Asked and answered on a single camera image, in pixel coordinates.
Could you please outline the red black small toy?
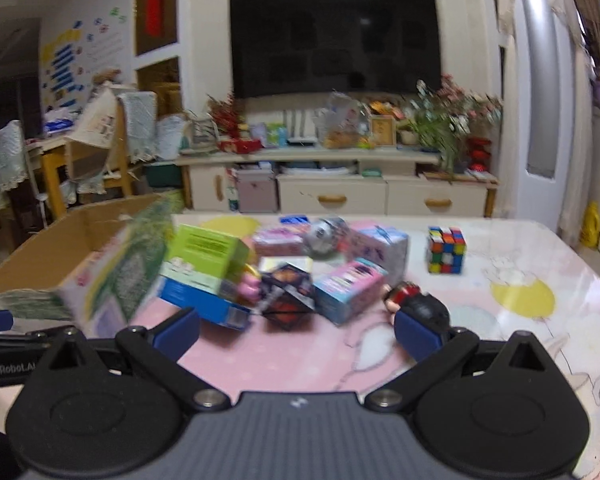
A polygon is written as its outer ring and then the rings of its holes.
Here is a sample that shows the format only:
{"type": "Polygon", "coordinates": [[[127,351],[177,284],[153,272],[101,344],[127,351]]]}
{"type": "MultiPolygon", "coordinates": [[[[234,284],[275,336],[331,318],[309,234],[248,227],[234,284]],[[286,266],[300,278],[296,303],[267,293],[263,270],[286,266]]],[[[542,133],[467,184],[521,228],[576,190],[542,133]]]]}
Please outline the red black small toy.
{"type": "Polygon", "coordinates": [[[446,335],[451,328],[449,310],[442,302],[410,281],[385,286],[382,302],[391,315],[392,322],[399,312],[437,335],[446,335]]]}

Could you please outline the green lime box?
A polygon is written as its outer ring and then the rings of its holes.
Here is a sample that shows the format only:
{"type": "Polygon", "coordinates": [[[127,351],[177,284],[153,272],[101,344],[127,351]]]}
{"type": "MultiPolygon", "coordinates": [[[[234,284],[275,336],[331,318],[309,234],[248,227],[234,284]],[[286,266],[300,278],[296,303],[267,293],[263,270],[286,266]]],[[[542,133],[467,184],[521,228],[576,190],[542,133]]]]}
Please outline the green lime box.
{"type": "Polygon", "coordinates": [[[249,247],[239,237],[182,224],[170,241],[161,275],[234,300],[249,253],[249,247]]]}

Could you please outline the Rubik's cube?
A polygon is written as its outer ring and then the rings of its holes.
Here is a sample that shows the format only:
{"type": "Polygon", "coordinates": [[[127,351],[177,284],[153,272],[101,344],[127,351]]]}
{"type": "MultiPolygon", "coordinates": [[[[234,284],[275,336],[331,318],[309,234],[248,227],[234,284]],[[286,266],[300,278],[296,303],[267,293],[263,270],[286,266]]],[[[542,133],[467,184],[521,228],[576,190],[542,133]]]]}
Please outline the Rubik's cube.
{"type": "Polygon", "coordinates": [[[430,274],[460,275],[463,272],[467,243],[457,228],[430,226],[426,263],[430,274]]]}

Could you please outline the pink blue toy box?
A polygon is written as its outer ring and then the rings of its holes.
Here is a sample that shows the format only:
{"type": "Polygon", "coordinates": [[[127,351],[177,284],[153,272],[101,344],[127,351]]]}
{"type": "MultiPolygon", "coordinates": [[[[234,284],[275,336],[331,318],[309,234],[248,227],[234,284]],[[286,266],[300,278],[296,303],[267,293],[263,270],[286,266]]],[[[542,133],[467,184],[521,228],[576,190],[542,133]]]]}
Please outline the pink blue toy box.
{"type": "Polygon", "coordinates": [[[387,271],[363,258],[351,260],[314,282],[315,309],[337,326],[379,299],[387,271]]]}

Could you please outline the pink box blue ribbon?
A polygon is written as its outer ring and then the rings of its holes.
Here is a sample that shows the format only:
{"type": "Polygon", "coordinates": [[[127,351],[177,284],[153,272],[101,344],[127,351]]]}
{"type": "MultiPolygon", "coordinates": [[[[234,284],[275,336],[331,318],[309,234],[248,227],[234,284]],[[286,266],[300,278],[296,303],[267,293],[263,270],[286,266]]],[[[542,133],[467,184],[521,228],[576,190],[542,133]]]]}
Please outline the pink box blue ribbon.
{"type": "Polygon", "coordinates": [[[404,279],[410,250],[410,237],[393,226],[372,220],[349,224],[346,241],[348,260],[362,258],[387,272],[387,283],[396,285],[404,279]]]}

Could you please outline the dark geometric puzzle cube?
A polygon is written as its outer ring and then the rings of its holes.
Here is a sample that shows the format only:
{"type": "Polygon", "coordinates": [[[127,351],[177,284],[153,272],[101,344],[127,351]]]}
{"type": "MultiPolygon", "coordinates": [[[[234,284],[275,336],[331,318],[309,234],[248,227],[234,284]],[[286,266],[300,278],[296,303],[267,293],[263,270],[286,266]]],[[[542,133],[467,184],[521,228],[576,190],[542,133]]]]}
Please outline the dark geometric puzzle cube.
{"type": "Polygon", "coordinates": [[[262,274],[257,310],[282,330],[293,330],[315,312],[314,297],[311,274],[284,263],[262,274]]]}

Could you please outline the silver panda ball toy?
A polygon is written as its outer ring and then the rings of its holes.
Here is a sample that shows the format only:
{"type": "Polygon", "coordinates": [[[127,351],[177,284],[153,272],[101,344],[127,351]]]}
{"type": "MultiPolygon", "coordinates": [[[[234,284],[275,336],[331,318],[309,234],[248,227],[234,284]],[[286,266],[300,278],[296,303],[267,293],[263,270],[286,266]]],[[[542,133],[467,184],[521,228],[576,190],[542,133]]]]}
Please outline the silver panda ball toy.
{"type": "Polygon", "coordinates": [[[338,252],[346,240],[349,226],[343,218],[321,218],[312,222],[303,234],[303,247],[312,258],[326,258],[338,252]]]}

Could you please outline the pink small box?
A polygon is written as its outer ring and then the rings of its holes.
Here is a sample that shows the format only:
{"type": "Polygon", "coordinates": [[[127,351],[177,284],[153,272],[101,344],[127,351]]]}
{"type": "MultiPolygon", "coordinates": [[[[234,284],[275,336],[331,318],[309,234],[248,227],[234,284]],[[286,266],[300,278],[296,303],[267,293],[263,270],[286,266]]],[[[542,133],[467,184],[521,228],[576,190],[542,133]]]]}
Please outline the pink small box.
{"type": "Polygon", "coordinates": [[[267,226],[251,237],[254,251],[259,257],[302,256],[305,226],[267,226]]]}

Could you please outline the cardboard milk carton box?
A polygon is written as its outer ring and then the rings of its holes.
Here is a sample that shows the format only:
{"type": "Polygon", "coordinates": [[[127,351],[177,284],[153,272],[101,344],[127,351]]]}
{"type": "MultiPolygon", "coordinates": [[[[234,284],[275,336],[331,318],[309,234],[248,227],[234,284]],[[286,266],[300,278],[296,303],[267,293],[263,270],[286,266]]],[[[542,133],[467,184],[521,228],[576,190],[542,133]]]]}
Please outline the cardboard milk carton box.
{"type": "Polygon", "coordinates": [[[20,333],[74,324],[89,337],[114,336],[155,292],[183,208],[170,191],[69,212],[0,264],[0,310],[20,333]]]}

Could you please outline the chair with lace cover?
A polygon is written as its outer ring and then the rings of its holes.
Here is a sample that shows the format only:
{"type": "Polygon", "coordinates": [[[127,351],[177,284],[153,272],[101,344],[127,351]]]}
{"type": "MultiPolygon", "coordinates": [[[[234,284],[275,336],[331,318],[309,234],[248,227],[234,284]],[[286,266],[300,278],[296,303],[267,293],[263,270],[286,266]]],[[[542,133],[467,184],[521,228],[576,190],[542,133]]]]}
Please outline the chair with lace cover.
{"type": "Polygon", "coordinates": [[[7,207],[6,193],[27,180],[26,142],[19,120],[0,129],[0,210],[7,207]]]}

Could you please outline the wooden dining table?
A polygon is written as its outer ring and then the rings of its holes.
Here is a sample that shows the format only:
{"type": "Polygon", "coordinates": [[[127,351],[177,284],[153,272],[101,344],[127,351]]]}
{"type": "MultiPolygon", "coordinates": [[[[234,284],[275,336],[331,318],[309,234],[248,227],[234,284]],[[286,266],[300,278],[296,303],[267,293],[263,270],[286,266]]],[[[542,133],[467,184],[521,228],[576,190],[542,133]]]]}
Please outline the wooden dining table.
{"type": "MultiPolygon", "coordinates": [[[[121,188],[124,197],[133,195],[131,166],[126,157],[126,134],[118,132],[114,135],[114,161],[111,177],[106,177],[105,188],[121,188]]],[[[55,220],[62,218],[67,212],[67,205],[62,196],[59,180],[59,169],[68,168],[76,162],[84,166],[87,162],[100,162],[108,152],[82,143],[71,143],[63,136],[46,140],[31,146],[33,168],[42,171],[45,182],[47,205],[55,220]]]]}

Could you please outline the pink storage case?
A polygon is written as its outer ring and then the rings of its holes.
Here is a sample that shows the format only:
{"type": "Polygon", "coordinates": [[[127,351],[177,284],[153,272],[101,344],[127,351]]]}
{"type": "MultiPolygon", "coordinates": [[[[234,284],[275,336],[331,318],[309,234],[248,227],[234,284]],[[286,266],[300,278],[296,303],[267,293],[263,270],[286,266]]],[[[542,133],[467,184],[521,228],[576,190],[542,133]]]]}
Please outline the pink storage case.
{"type": "Polygon", "coordinates": [[[236,171],[239,211],[243,214],[270,214],[278,209],[276,175],[268,169],[236,171]]]}

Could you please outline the cream TV cabinet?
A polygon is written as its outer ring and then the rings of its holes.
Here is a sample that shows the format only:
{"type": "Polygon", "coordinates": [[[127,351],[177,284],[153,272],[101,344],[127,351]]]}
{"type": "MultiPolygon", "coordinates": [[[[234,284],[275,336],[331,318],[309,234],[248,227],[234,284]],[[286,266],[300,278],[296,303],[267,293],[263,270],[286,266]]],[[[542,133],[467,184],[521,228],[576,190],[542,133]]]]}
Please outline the cream TV cabinet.
{"type": "Polygon", "coordinates": [[[186,206],[228,211],[240,165],[274,167],[277,210],[282,214],[406,214],[489,218],[498,178],[492,174],[444,174],[439,156],[398,148],[273,148],[248,155],[186,150],[180,167],[186,206]]]}

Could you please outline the red lantern ornament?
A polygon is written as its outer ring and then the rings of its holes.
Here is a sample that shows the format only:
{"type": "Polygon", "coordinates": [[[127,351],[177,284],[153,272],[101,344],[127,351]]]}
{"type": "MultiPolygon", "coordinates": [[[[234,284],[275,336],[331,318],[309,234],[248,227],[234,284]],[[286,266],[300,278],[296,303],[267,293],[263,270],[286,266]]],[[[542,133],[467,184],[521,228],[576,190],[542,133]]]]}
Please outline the red lantern ornament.
{"type": "Polygon", "coordinates": [[[490,170],[492,141],[482,136],[470,136],[466,141],[468,169],[487,172],[490,170]]]}

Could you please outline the red box on cabinet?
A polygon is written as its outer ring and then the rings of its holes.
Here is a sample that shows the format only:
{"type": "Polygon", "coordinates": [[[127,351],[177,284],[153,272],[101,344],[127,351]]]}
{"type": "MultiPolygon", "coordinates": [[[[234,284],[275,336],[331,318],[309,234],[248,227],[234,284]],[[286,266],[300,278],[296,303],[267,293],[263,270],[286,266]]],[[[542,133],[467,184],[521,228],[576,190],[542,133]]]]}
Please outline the red box on cabinet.
{"type": "Polygon", "coordinates": [[[260,140],[228,139],[221,140],[219,143],[219,148],[225,153],[247,155],[262,150],[263,146],[260,140]]]}

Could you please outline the wooden chair with cover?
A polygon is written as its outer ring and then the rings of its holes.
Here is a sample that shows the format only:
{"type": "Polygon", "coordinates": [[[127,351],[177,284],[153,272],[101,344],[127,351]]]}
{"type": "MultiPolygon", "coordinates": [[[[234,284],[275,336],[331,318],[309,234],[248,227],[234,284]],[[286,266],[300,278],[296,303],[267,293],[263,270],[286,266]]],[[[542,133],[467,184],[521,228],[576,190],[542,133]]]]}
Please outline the wooden chair with cover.
{"type": "Polygon", "coordinates": [[[66,166],[80,195],[118,188],[132,167],[157,157],[157,96],[104,84],[65,137],[66,166]]]}

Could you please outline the framed picture gold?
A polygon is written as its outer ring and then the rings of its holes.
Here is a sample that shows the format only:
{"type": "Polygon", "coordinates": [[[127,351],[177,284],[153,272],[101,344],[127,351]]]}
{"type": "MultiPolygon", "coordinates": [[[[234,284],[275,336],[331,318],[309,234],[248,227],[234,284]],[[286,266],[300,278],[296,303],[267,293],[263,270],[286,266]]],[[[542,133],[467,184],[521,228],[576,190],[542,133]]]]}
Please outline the framed picture gold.
{"type": "Polygon", "coordinates": [[[376,146],[395,146],[396,120],[389,115],[373,115],[370,118],[370,133],[376,146]]]}

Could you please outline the potted flower plant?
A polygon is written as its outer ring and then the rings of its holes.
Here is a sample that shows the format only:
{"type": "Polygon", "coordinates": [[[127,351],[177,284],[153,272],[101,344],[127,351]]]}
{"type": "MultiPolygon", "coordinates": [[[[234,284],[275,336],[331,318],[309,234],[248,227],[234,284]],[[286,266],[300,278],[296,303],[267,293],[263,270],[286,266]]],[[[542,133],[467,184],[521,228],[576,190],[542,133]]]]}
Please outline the potted flower plant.
{"type": "Polygon", "coordinates": [[[408,125],[419,145],[436,150],[440,168],[454,174],[465,158],[466,141],[475,128],[498,126],[503,104],[498,96],[465,90],[451,75],[443,75],[437,90],[425,81],[416,82],[408,125]]]}

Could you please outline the white air conditioner tower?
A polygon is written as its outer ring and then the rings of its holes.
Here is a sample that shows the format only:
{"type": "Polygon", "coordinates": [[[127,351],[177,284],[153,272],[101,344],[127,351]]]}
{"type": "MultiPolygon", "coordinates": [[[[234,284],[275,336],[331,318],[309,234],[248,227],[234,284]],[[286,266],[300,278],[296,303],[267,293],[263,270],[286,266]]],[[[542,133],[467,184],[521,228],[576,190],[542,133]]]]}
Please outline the white air conditioner tower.
{"type": "Polygon", "coordinates": [[[513,213],[577,245],[592,167],[591,61],[574,0],[513,0],[517,163],[513,213]]]}

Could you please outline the plastic bag with snacks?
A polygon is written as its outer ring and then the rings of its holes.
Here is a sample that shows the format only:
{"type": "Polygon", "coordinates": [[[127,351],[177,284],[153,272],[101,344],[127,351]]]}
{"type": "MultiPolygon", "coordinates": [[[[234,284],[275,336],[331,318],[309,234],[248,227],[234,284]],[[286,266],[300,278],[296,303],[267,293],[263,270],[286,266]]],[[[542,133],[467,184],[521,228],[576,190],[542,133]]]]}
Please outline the plastic bag with snacks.
{"type": "Polygon", "coordinates": [[[341,92],[332,92],[326,106],[313,113],[318,143],[328,150],[372,148],[365,105],[341,92]]]}

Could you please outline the black flat television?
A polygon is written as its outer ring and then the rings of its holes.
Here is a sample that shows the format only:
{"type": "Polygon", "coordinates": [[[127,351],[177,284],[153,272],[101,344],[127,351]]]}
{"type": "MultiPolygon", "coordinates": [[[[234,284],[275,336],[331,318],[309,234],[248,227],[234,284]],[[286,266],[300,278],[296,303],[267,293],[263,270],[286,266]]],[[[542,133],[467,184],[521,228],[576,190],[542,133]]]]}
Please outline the black flat television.
{"type": "Polygon", "coordinates": [[[238,99],[440,87],[436,0],[230,0],[238,99]]]}

